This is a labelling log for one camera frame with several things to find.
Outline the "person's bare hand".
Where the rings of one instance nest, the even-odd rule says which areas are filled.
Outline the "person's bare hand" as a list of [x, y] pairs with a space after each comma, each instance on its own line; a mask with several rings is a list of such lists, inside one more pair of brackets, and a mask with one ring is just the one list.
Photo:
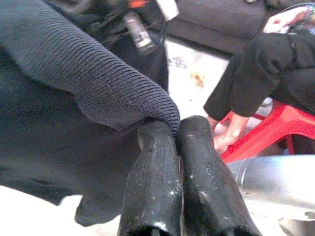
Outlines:
[[271, 16], [267, 20], [262, 32], [278, 33], [281, 31], [282, 28], [289, 25], [294, 25], [295, 23], [304, 20], [308, 16], [308, 12], [309, 12], [308, 8], [304, 6], [287, 10], [274, 16]]
[[[217, 124], [222, 121], [227, 115], [228, 113], [222, 116], [207, 116], [207, 120], [209, 122], [212, 132], [215, 131]], [[227, 130], [224, 133], [214, 137], [214, 148], [219, 149], [236, 143], [245, 134], [246, 126], [249, 119], [250, 117], [243, 117], [236, 113], [232, 113], [230, 124]]]

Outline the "brown fabric sofa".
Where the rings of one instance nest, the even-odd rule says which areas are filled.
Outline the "brown fabric sofa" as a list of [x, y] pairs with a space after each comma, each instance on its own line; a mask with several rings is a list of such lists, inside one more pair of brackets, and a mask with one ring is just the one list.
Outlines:
[[287, 7], [315, 0], [179, 0], [169, 35], [220, 51], [241, 50], [266, 21]]

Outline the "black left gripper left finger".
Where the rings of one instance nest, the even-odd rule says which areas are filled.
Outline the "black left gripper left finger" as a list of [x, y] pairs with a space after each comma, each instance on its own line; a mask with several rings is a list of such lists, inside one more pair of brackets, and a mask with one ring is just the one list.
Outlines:
[[181, 236], [182, 186], [172, 131], [152, 121], [137, 137], [141, 152], [128, 175], [117, 236]]

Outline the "red plastic stool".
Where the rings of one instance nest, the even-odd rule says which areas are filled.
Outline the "red plastic stool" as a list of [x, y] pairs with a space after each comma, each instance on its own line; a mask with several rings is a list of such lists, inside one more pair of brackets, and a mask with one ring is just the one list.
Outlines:
[[294, 154], [292, 135], [315, 140], [315, 116], [295, 107], [274, 103], [271, 113], [264, 117], [254, 114], [261, 122], [221, 155], [225, 163], [252, 158], [270, 145], [286, 140], [290, 154]]

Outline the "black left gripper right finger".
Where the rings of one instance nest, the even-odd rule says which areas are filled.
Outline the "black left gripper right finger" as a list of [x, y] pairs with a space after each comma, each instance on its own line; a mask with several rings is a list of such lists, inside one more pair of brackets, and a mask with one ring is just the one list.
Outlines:
[[184, 236], [261, 236], [232, 172], [214, 149], [208, 121], [191, 116], [177, 135]]

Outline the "black ribbed garment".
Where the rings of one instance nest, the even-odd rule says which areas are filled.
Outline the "black ribbed garment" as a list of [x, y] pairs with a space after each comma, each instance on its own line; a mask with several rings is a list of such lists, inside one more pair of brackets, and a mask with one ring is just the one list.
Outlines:
[[180, 117], [158, 35], [146, 56], [129, 36], [108, 48], [84, 5], [0, 0], [0, 186], [55, 205], [81, 195], [75, 221], [91, 226], [121, 213], [137, 129], [177, 132]]

